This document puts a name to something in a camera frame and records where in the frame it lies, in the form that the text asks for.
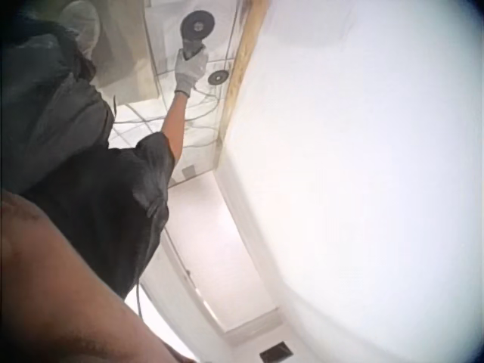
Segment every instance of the grinding disc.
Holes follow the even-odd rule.
[[[215,19],[208,11],[197,10],[187,15],[181,22],[181,37],[187,40],[205,39],[215,26]]]
[[[221,85],[228,79],[227,70],[217,70],[209,76],[210,85]]]

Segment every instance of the gloved hand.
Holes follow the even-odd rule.
[[[208,59],[209,56],[206,53],[205,46],[197,55],[189,60],[185,60],[183,57],[183,49],[180,49],[175,64],[175,92],[183,92],[190,97],[191,89],[205,74]]]

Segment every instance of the ventilation grille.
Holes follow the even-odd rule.
[[[287,347],[286,343],[280,342],[272,348],[260,353],[260,358],[264,363],[279,363],[293,356],[293,353]]]

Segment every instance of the sleeve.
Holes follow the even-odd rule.
[[[168,138],[162,132],[141,139],[133,152],[143,171],[133,191],[135,199],[152,216],[168,199],[168,183],[175,168],[175,158]]]

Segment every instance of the wooden frame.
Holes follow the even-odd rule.
[[[219,135],[217,137],[215,167],[219,164],[220,154],[222,152],[225,136],[227,135],[228,126],[237,104],[240,85],[244,79],[245,71],[249,65],[250,58],[256,47],[259,31],[265,19],[269,0],[249,0],[249,10],[244,25],[242,38],[240,39],[237,56],[235,57],[234,68],[230,83],[228,84],[225,105],[220,119]]]

